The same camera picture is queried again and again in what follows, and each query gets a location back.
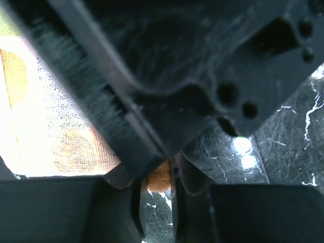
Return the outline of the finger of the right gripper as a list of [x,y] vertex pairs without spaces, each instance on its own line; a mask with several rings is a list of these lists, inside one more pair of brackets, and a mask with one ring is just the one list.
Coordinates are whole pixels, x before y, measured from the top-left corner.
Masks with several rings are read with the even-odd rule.
[[130,177],[146,177],[164,160],[144,142],[113,102],[116,96],[46,1],[5,1],[9,16],[121,160]]

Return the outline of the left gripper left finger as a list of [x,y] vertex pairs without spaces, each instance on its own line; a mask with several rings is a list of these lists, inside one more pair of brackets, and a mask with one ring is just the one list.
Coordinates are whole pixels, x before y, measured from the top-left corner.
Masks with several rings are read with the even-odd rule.
[[1,242],[141,242],[146,182],[101,177],[19,179],[1,163]]

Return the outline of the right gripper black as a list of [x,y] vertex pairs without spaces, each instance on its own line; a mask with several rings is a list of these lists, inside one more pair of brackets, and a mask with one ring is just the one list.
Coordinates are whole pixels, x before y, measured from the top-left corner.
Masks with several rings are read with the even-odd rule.
[[84,1],[101,71],[159,150],[249,136],[323,63],[323,1]]

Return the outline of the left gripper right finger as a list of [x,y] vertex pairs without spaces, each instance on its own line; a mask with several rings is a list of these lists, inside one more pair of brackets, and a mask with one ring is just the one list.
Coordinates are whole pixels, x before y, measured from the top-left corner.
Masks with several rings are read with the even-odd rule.
[[175,242],[323,242],[323,195],[310,186],[218,184],[171,159]]

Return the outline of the orange blue dotted towel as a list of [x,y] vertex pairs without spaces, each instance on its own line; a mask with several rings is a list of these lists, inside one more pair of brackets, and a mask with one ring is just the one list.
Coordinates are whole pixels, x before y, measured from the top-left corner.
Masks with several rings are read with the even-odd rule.
[[100,175],[119,159],[1,11],[1,158],[23,177]]

